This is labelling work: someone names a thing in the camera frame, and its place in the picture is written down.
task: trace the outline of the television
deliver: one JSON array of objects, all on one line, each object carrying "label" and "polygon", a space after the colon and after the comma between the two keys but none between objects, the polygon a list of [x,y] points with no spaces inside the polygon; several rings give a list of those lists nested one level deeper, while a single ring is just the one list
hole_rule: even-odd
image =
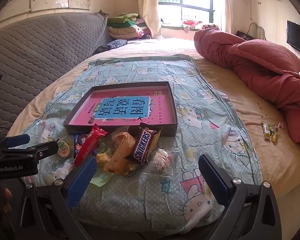
[{"label": "television", "polygon": [[300,51],[300,25],[288,21],[287,43],[294,49]]}]

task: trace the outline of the red comforter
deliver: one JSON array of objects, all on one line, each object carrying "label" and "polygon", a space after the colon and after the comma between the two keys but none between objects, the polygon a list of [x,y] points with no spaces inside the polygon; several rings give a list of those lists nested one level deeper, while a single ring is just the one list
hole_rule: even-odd
[{"label": "red comforter", "polygon": [[248,88],[282,111],[291,139],[300,143],[300,61],[284,46],[264,40],[245,41],[215,29],[194,35],[198,53],[232,69]]}]

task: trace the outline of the beige bed sheet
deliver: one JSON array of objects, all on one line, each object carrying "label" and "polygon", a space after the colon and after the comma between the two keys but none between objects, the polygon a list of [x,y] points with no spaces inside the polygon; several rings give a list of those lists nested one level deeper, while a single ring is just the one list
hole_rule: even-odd
[{"label": "beige bed sheet", "polygon": [[[21,134],[36,118],[39,118],[56,93],[67,90],[73,81],[88,68],[92,60],[109,57],[169,56],[186,54],[195,58],[203,77],[216,90],[230,98],[243,120],[260,159],[263,180],[272,184],[276,197],[287,194],[300,183],[300,144],[293,143],[286,129],[282,114],[271,103],[253,92],[231,70],[221,68],[202,58],[195,50],[193,41],[181,39],[134,41],[118,49],[97,54],[77,65],[43,90],[18,116],[8,136]],[[263,139],[261,122],[284,123],[279,142],[274,146]]]}]

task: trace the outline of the grey quilted headboard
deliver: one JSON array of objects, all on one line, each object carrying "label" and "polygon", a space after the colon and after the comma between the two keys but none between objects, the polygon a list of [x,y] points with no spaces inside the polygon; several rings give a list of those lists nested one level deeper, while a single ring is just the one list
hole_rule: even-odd
[{"label": "grey quilted headboard", "polygon": [[111,41],[100,12],[37,16],[0,29],[0,137],[43,89]]}]

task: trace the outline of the polka dot fabric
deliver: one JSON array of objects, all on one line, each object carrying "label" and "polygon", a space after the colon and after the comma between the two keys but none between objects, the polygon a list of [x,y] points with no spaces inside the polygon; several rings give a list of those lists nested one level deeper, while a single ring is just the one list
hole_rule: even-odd
[{"label": "polka dot fabric", "polygon": [[[90,184],[80,205],[73,208],[82,222],[127,231],[155,231],[171,235],[207,225],[220,217],[223,206],[215,201],[198,169],[200,155],[208,153],[219,167],[245,183],[260,184],[259,160],[243,122],[226,95],[215,91],[186,55],[113,58],[91,62],[68,90],[48,103],[42,116],[24,133],[36,144],[47,125],[50,137],[64,138],[73,154],[73,136],[63,121],[93,86],[143,81],[168,81],[176,103],[178,131],[161,137],[158,147],[179,148],[170,178],[113,175],[102,187]],[[38,165],[39,174],[27,178],[35,185],[51,183],[53,170],[71,162],[58,155]]]}]

